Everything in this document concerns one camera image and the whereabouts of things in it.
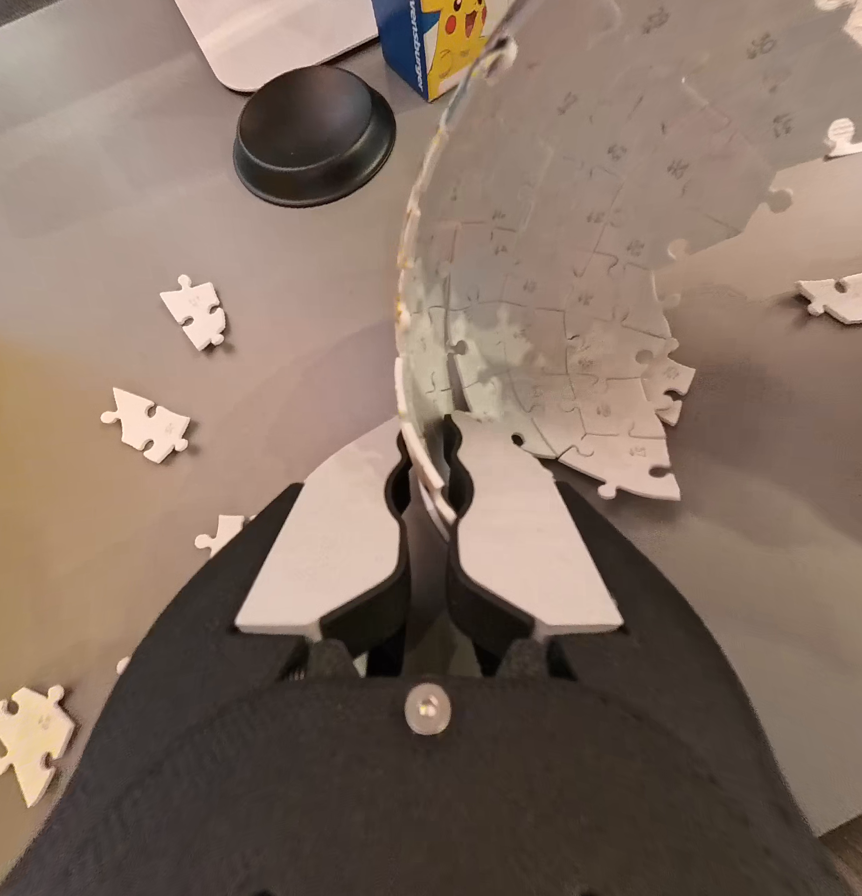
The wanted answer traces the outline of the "partly built puzzle ball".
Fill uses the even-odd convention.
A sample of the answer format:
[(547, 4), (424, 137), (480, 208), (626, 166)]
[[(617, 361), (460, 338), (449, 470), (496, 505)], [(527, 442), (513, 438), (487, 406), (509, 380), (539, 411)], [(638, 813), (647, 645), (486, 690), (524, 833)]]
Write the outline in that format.
[(657, 272), (743, 233), (830, 123), (862, 126), (862, 2), (511, 2), (408, 200), (395, 387), (448, 537), (444, 418), (463, 396), (526, 452), (677, 501)]

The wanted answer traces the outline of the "white document stand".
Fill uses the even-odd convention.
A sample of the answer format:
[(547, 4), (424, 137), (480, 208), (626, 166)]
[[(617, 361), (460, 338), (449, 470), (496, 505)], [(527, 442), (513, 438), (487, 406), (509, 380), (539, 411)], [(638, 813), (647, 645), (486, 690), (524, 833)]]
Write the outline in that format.
[(377, 37), (370, 1), (177, 1), (215, 78), (252, 93), (281, 73), (325, 63)]

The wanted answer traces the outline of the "printed puzzle box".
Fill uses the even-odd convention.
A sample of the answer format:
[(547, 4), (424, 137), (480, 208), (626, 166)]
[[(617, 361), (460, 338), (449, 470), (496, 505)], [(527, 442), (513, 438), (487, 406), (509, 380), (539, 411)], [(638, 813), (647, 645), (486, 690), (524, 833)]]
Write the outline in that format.
[(425, 101), (454, 89), (512, 1), (374, 1), (384, 61)]

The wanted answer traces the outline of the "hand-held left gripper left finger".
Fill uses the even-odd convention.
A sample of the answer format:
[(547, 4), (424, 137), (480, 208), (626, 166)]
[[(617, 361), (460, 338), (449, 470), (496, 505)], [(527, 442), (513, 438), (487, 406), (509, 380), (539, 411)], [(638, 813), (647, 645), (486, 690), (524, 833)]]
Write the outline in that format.
[(392, 418), (348, 443), (299, 486), (234, 625), (246, 635), (342, 643), (365, 675), (403, 671), (411, 602), (404, 512), (409, 455)]

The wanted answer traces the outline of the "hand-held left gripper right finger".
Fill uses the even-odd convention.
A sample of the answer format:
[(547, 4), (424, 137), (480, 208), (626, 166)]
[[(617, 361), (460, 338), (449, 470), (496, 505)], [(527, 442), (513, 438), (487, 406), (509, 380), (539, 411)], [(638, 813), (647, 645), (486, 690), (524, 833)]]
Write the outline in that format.
[(518, 641), (617, 631), (624, 618), (556, 479), (512, 429), (452, 414), (444, 447), (455, 511), (445, 596), (481, 674)]

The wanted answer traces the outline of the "puzzle pieces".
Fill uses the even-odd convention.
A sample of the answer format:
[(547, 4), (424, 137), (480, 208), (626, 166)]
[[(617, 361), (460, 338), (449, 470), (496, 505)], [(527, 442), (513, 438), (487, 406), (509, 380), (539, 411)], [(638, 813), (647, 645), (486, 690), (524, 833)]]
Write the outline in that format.
[[(342, 316), (242, 296), (213, 351), (142, 290), (48, 311), (46, 349), (0, 338), (0, 699), (61, 684), (101, 708), (132, 652), (202, 565), (219, 513), (262, 509), (393, 414), (386, 307)], [(668, 441), (680, 502), (599, 502), (694, 605), (749, 690), (819, 829), (862, 812), (862, 324), (713, 278), (670, 315), (697, 375)], [(235, 336), (233, 324), (238, 324)]]

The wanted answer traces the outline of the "black round ball stand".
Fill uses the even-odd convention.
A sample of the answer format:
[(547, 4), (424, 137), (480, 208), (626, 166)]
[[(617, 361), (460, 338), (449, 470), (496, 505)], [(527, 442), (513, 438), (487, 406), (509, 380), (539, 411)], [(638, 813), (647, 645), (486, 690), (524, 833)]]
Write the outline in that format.
[(233, 166), (267, 203), (316, 207), (367, 185), (395, 139), (395, 115), (378, 91), (345, 69), (316, 64), (280, 74), (246, 101)]

